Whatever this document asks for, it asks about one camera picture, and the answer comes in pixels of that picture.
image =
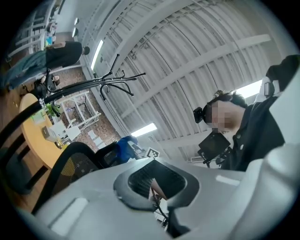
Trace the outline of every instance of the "jeans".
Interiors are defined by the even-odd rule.
[[[14,89],[26,82],[27,79],[39,73],[46,72],[46,70],[46,51],[39,51],[27,55],[3,75],[0,79],[0,89],[5,88],[7,84],[9,84],[10,89]]]

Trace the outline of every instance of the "brick wall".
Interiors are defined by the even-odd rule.
[[[58,72],[58,75],[60,76],[60,84],[59,87],[64,87],[67,85],[70,85],[72,83],[77,83],[81,81],[85,81],[85,76],[83,75],[82,69],[80,67],[73,68],[65,71]],[[83,90],[77,93],[74,93],[73,95],[76,95],[81,92],[85,92],[87,90]],[[101,110],[97,100],[95,99],[94,95],[90,91],[88,93],[90,101],[96,111],[101,113],[99,116],[99,121],[92,124],[91,126],[87,127],[78,137],[78,142],[83,142],[87,144],[91,149],[93,149],[95,152],[98,150],[96,145],[94,144],[93,140],[91,140],[90,136],[88,135],[88,132],[90,130],[93,130],[94,133],[99,136],[102,141],[105,142],[106,145],[109,145],[113,141],[118,141],[120,139],[119,134],[115,131],[109,120],[106,118],[105,114]],[[66,117],[64,114],[61,115],[63,122],[66,122]],[[79,116],[77,113],[74,114],[74,116],[70,117],[71,119],[76,118],[76,120],[79,120]]]

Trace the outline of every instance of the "black monitor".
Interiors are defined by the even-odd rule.
[[[230,142],[223,134],[212,132],[199,144],[200,150],[198,154],[206,161],[211,161],[222,154],[229,146]]]

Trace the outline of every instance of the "yellow object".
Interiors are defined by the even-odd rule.
[[[20,112],[37,101],[38,99],[33,94],[26,94],[21,100]],[[59,149],[55,146],[55,143],[44,138],[42,134],[42,128],[44,126],[52,126],[47,115],[45,115],[45,121],[39,124],[35,124],[32,118],[28,118],[21,125],[21,129],[32,153],[39,158],[47,168],[52,169],[57,159],[62,154],[63,149]]]

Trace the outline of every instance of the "collar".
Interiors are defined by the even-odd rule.
[[[248,106],[245,111],[244,111],[244,115],[243,115],[243,118],[242,118],[242,122],[240,123],[240,128],[239,128],[239,131],[244,129],[247,124],[248,124],[248,121],[249,121],[249,118],[250,118],[250,114],[252,112],[252,108],[253,108],[253,104]]]

